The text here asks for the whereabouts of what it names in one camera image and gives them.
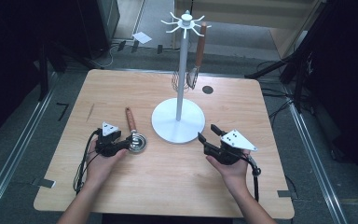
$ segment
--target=white paper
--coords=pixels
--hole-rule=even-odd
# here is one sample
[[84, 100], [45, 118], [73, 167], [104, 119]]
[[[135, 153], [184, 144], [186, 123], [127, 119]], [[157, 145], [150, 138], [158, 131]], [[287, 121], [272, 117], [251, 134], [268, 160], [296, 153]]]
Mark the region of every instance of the white paper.
[[144, 32], [139, 32], [138, 34], [132, 35], [135, 39], [137, 39], [142, 44], [149, 42], [152, 38], [150, 36], [144, 34]]

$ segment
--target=stand base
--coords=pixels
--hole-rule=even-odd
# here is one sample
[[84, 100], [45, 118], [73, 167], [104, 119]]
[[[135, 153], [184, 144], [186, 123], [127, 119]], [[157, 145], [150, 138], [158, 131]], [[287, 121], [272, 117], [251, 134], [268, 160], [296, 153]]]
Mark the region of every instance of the stand base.
[[183, 144], [198, 137], [205, 127], [205, 116], [198, 105], [183, 99], [182, 117], [176, 120], [177, 99], [172, 98], [156, 106], [152, 125], [156, 133], [173, 144]]

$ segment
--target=white mug tree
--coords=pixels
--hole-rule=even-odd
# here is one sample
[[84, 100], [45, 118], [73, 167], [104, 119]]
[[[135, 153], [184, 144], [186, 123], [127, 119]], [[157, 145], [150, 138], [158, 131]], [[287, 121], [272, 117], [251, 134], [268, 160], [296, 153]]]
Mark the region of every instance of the white mug tree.
[[201, 108], [194, 102], [184, 99], [189, 33], [192, 30], [196, 35], [202, 36], [194, 27], [200, 27], [195, 21], [201, 21], [204, 17], [193, 20], [188, 11], [182, 15], [181, 19], [176, 18], [172, 13], [171, 15], [177, 21], [162, 22], [177, 24], [177, 27], [167, 33], [182, 29], [177, 98], [165, 100], [156, 106], [152, 114], [152, 125], [156, 133], [164, 140], [173, 144], [184, 144], [196, 139], [205, 126], [205, 116]]

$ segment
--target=brown handle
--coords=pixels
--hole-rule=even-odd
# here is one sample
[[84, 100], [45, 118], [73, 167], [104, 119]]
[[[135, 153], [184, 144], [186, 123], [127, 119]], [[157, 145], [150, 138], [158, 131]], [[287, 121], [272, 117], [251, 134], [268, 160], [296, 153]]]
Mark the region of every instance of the brown handle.
[[200, 33], [203, 36], [199, 36], [199, 43], [197, 44], [197, 56], [196, 56], [197, 67], [200, 67], [202, 63], [203, 51], [205, 48], [206, 22], [202, 23]]
[[129, 123], [130, 131], [136, 132], [135, 120], [133, 119], [133, 115], [129, 107], [126, 107], [126, 116], [127, 122]]

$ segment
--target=small metal object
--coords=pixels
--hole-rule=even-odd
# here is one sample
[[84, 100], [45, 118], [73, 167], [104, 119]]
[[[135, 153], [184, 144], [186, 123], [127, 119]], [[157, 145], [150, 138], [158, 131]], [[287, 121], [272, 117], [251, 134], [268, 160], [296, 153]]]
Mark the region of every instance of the small metal object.
[[135, 126], [135, 120], [133, 119], [133, 115], [131, 112], [131, 109], [129, 107], [126, 107], [126, 116], [127, 116], [127, 122], [129, 123], [132, 141], [130, 144], [130, 151], [131, 152], [141, 152], [146, 147], [146, 138], [141, 135], [140, 133], [137, 133], [136, 126]]

